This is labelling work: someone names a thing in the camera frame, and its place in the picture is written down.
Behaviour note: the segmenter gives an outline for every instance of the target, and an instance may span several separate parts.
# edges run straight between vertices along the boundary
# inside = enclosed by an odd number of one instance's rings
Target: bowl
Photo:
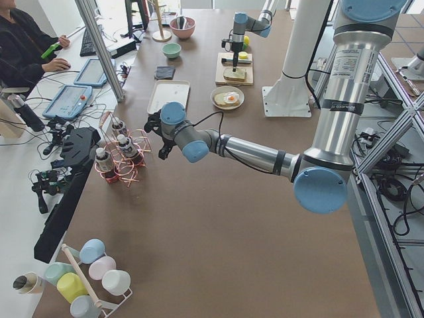
[[[162,47],[162,52],[167,58],[177,58],[181,52],[181,46],[177,43],[168,43]]]
[[[189,17],[185,17],[185,19],[187,20],[185,23],[185,28],[177,28],[177,18],[171,20],[170,22],[172,33],[174,33],[176,37],[182,40],[191,37],[196,26],[194,19]]]

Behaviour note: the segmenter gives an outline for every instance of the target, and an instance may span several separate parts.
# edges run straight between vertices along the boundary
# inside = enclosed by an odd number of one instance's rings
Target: wooden cutting board
[[[218,53],[218,60],[217,60],[217,74],[215,76],[215,83],[216,84],[224,84],[224,85],[253,85],[253,56],[252,54],[247,54],[247,58],[249,60],[252,60],[251,64],[240,64],[238,63],[238,68],[245,68],[246,69],[246,80],[245,81],[233,81],[229,79],[224,78],[224,69],[230,68],[230,63],[221,63],[222,58],[233,58],[233,53]]]

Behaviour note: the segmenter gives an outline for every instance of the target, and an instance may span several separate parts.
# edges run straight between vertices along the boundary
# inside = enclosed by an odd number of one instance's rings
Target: plate
[[[234,92],[238,93],[238,95],[240,96],[240,103],[238,105],[235,105],[235,106],[231,106],[231,105],[220,106],[220,105],[217,105],[216,102],[215,102],[215,100],[214,100],[214,97],[217,94],[228,93],[230,91],[234,91]],[[234,87],[234,86],[220,86],[220,87],[215,88],[212,91],[212,93],[211,93],[211,101],[212,101],[212,104],[214,104],[217,108],[222,109],[224,111],[230,111],[232,109],[239,108],[243,104],[243,102],[244,102],[244,93],[239,88]]]

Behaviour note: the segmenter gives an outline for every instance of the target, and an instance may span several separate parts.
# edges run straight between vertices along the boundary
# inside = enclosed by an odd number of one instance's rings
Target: white cylinder
[[[123,270],[110,270],[103,275],[101,285],[114,296],[123,295],[131,284],[131,277]]]

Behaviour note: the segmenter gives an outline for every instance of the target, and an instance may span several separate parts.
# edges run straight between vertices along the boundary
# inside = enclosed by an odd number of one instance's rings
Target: wooden stick
[[[82,281],[82,284],[86,288],[88,294],[90,295],[91,299],[94,302],[94,306],[97,308],[101,307],[101,300],[98,298],[98,296],[95,294],[94,289],[88,282],[87,278],[85,278],[84,273],[82,272],[81,268],[78,266],[77,261],[75,260],[74,256],[72,255],[68,245],[62,244],[62,251],[65,253],[66,257],[68,258],[69,262],[71,263],[72,267],[74,268],[75,272],[79,276],[80,280]]]

